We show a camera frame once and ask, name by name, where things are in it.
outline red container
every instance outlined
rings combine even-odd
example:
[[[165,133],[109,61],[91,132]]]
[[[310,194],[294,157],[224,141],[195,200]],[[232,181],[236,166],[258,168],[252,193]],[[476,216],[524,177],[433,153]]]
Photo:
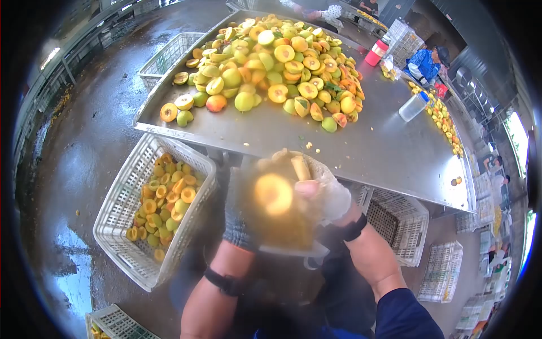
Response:
[[[373,48],[371,48],[371,50],[365,57],[365,62],[367,62],[371,66],[376,66],[376,64],[380,61],[380,59],[382,59],[382,56],[386,53],[388,48],[390,48],[390,45],[388,45],[381,39],[378,39]]]

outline white glove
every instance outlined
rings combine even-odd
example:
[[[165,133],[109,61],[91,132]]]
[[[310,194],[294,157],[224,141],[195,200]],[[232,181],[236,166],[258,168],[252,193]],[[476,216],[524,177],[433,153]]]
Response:
[[[324,219],[333,221],[345,215],[352,204],[352,195],[337,181],[326,165],[301,152],[288,151],[285,148],[273,154],[272,161],[295,156],[303,157],[312,178],[312,180],[297,182],[295,190],[302,196],[316,197],[315,200],[321,204]]]

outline gloved hand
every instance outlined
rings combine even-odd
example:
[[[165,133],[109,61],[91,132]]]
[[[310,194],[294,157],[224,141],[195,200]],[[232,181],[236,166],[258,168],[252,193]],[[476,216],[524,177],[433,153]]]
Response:
[[[420,84],[422,84],[422,87],[424,89],[429,89],[429,87],[430,87],[430,84],[429,84],[429,82],[427,81],[427,79],[425,77],[422,77],[420,79]]]
[[[303,14],[303,7],[301,7],[300,5],[298,4],[294,4],[292,6],[292,9],[294,10],[295,13],[297,14]]]
[[[222,239],[244,250],[256,252],[258,246],[256,245],[250,230],[247,228],[247,225],[244,223],[242,212],[236,203],[237,182],[240,177],[240,172],[241,170],[237,167],[231,168],[230,170],[228,196],[224,208],[225,229]]]
[[[322,216],[333,221],[341,218],[348,212],[352,204],[350,191],[337,181],[330,169],[321,162],[301,152],[282,149],[273,154],[272,161],[280,161],[283,157],[302,156],[308,165],[312,180],[299,181],[295,184],[298,194],[315,197],[321,203]]]

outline clear plastic bottle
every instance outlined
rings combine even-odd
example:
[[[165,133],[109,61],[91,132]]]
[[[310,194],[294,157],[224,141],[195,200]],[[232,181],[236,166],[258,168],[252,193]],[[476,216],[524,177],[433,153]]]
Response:
[[[424,92],[415,94],[410,98],[403,107],[399,108],[399,115],[406,122],[411,121],[427,106],[429,97]]]

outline black wristband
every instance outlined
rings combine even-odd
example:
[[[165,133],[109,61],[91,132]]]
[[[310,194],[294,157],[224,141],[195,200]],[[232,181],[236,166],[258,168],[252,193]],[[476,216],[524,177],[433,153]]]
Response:
[[[362,233],[363,228],[367,225],[367,217],[362,213],[358,221],[351,221],[343,229],[343,240],[352,241],[355,238],[359,237]]]
[[[203,276],[207,278],[209,282],[218,287],[222,294],[230,297],[238,297],[243,294],[245,290],[245,281],[244,279],[235,278],[232,276],[221,276],[207,267]]]

